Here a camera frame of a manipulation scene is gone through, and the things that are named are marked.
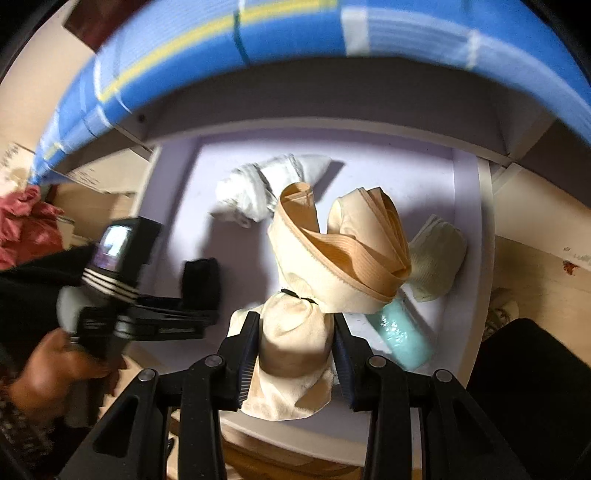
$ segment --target camera screen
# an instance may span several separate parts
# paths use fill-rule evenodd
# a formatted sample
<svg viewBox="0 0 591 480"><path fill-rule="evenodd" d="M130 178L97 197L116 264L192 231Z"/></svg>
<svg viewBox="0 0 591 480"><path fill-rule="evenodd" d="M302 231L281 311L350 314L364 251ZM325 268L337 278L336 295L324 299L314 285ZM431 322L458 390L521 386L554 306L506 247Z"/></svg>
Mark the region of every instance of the camera screen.
<svg viewBox="0 0 591 480"><path fill-rule="evenodd" d="M130 226L111 225L103 234L100 240L98 250L92 263L99 268L117 271L117 265L123 252L125 251L125 244L127 243Z"/></svg>

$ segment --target yellow stripe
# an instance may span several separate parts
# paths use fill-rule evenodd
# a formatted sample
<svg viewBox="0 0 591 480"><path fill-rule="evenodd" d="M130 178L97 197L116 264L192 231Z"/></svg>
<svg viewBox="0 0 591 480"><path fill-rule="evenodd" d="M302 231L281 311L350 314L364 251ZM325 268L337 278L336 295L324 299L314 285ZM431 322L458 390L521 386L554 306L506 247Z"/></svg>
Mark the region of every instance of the yellow stripe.
<svg viewBox="0 0 591 480"><path fill-rule="evenodd" d="M334 9L337 5L338 0L284 0L282 2L246 8L241 12L240 18L241 23L253 24L270 18L287 17L291 14ZM103 103L106 102L119 91L121 87L136 79L158 63L161 63L179 51L193 46L206 38L214 37L225 31L230 31L233 27L234 17L233 15L227 15L184 33L180 37L177 37L150 52L150 54L146 55L140 61L125 70L100 93L98 99Z"/></svg>
<svg viewBox="0 0 591 480"><path fill-rule="evenodd" d="M125 70L116 80L114 80L105 90L99 95L101 102L106 102L111 98L123 85L136 79L144 72L154 67L163 60L175 55L179 51L187 47L195 45L208 37L214 37L224 31L229 31L234 27L234 17L227 15L225 17L217 18L204 25L200 25L193 30L186 32L180 37L169 41L168 43L156 48L150 52L140 61L134 63L131 67Z"/></svg>
<svg viewBox="0 0 591 480"><path fill-rule="evenodd" d="M272 4L262 4L244 9L240 13L241 24L252 24L276 17L288 17L291 14L318 12L334 9L337 0L284 0Z"/></svg>

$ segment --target brown stain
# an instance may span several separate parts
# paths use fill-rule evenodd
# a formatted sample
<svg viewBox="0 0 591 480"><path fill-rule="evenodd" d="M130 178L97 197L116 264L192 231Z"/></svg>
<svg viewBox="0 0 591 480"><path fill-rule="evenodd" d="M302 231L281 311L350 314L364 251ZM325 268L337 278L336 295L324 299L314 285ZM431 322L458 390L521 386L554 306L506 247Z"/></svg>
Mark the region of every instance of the brown stain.
<svg viewBox="0 0 591 480"><path fill-rule="evenodd" d="M568 260L564 260L562 262L562 268L564 269L567 275L574 275L574 270L578 267L578 265L575 265L574 263L569 262Z"/></svg>

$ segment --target tied cloth bag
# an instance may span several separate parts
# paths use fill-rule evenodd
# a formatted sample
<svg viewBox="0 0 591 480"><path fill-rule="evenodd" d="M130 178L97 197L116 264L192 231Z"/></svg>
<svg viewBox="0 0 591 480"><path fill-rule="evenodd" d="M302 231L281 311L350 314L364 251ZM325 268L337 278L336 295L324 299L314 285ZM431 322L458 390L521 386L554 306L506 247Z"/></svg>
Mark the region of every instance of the tied cloth bag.
<svg viewBox="0 0 591 480"><path fill-rule="evenodd" d="M338 198L320 233L307 183L283 190L268 235L283 289L251 309L261 315L259 357L242 411L302 419L330 401L333 313L375 313L390 303L410 273L408 244L380 188ZM248 312L234 312L228 336Z"/></svg>

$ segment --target red cloth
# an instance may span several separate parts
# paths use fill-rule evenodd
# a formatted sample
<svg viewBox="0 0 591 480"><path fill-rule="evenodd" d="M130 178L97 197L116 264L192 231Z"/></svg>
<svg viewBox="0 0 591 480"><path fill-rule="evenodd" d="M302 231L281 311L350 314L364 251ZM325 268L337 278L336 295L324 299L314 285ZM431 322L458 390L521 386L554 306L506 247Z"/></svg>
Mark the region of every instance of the red cloth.
<svg viewBox="0 0 591 480"><path fill-rule="evenodd" d="M63 210L39 200L33 185L0 198L0 270L63 250L56 222Z"/></svg>

